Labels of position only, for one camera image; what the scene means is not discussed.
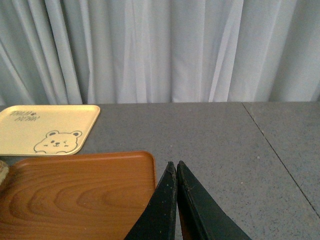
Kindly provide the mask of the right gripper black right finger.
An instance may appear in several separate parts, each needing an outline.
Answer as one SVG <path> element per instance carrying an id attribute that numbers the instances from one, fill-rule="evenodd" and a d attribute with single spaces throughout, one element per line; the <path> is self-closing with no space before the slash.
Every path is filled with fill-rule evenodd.
<path id="1" fill-rule="evenodd" d="M 184 240 L 249 240 L 187 165 L 177 165 L 177 205 Z"/>

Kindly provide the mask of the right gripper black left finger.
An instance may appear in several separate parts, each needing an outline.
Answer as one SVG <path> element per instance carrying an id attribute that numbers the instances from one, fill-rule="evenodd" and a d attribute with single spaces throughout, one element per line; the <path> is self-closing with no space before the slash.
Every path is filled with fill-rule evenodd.
<path id="1" fill-rule="evenodd" d="M 173 240 L 176 230 L 177 171 L 168 162 L 145 210 L 126 235 L 126 240 Z"/>

